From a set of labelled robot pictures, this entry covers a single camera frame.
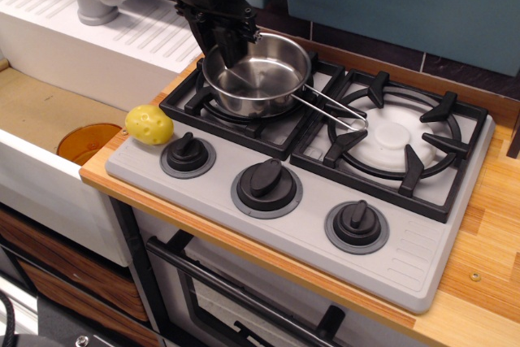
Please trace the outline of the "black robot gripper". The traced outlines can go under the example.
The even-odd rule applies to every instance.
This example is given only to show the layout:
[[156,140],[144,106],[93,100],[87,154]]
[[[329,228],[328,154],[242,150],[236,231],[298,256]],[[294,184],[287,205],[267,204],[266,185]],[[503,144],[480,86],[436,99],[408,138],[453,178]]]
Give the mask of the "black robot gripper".
[[233,68],[247,54],[247,41],[256,42],[256,11],[245,0],[176,0],[203,54],[216,46],[224,64]]

